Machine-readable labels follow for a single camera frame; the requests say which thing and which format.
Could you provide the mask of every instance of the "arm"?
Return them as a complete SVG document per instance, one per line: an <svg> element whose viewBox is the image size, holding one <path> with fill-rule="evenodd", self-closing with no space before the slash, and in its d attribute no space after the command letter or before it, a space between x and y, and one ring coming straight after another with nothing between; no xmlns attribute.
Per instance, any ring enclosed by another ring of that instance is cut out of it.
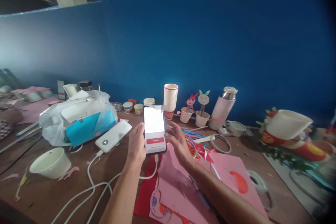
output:
<svg viewBox="0 0 336 224"><path fill-rule="evenodd" d="M270 223L249 202L232 191L231 188L220 181L214 174L194 160L189 152L181 128L174 122L170 122L170 125L173 128L166 129L167 133L165 137L173 145L178 161L195 179L198 188L205 193L228 224Z"/></svg>
<svg viewBox="0 0 336 224"><path fill-rule="evenodd" d="M129 134L128 154L100 224L131 224L142 163L146 157L144 123Z"/></svg>

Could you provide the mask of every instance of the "blue paper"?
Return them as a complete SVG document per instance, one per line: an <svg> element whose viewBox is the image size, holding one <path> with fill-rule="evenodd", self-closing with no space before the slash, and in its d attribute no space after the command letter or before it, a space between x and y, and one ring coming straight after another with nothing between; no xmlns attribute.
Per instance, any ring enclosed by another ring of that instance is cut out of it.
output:
<svg viewBox="0 0 336 224"><path fill-rule="evenodd" d="M81 145L99 134L103 134L116 124L116 120L111 110L105 112L102 120L97 124L100 112L84 119L81 119L70 127L66 128L65 132L72 143L76 147Z"/></svg>

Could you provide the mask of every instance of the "right hand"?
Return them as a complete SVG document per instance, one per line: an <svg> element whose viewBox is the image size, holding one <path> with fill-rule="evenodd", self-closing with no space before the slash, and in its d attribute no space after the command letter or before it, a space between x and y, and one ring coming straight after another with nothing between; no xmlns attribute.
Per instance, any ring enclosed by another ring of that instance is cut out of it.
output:
<svg viewBox="0 0 336 224"><path fill-rule="evenodd" d="M166 128L165 138L173 145L174 152L176 157L184 168L193 164L194 159L189 151L187 142L184 138L180 126L174 122L169 122L169 125L172 127Z"/></svg>

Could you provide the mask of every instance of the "paper rabbit figure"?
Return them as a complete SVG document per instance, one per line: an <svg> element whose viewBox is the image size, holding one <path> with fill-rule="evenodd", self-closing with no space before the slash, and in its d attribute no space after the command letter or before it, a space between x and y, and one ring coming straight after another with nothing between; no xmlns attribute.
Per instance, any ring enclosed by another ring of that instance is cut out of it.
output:
<svg viewBox="0 0 336 224"><path fill-rule="evenodd" d="M208 94L210 93L210 90L208 90L205 94L202 93L202 90L199 90L199 93L200 94L199 94L199 97L198 97L198 102L201 104L201 108L200 108L198 114L201 113L201 116L203 116L205 105L207 105L209 103Z"/></svg>
<svg viewBox="0 0 336 224"><path fill-rule="evenodd" d="M198 93L195 94L195 95L192 94L190 96L190 98L187 100L187 105L188 106L187 106L185 112L192 113L192 111L190 111L190 109L192 109L195 112L195 110L193 109L193 105L196 102L196 96L198 96Z"/></svg>

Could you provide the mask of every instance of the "hand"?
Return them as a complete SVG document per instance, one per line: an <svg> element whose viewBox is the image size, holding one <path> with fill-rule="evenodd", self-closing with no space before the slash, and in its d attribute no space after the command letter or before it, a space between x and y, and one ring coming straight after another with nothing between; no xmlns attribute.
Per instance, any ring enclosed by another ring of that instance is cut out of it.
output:
<svg viewBox="0 0 336 224"><path fill-rule="evenodd" d="M173 145L176 157L184 168L193 164L194 159L189 151L180 126L174 122L169 122L173 128L167 127L165 138Z"/></svg>
<svg viewBox="0 0 336 224"><path fill-rule="evenodd" d="M146 158L145 138L144 138L145 124L139 123L132 129L128 139L128 154L126 164L142 165Z"/></svg>

